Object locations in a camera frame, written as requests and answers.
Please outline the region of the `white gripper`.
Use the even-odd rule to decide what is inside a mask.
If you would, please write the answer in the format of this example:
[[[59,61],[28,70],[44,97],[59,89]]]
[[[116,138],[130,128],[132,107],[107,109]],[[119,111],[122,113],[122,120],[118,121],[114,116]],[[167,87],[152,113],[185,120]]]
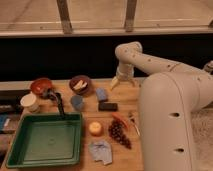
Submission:
[[[133,87],[136,86],[134,77],[134,67],[131,64],[119,64],[116,70],[116,76],[110,83],[110,90],[113,90],[119,81],[130,81]]]

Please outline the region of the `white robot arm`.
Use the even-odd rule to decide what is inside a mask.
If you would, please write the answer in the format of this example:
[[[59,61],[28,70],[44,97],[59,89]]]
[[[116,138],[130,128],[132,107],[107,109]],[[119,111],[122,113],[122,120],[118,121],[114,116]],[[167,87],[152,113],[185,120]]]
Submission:
[[[174,60],[145,54],[135,41],[115,48],[111,85],[147,74],[139,91],[144,171],[198,171],[191,114],[213,102],[213,75]]]

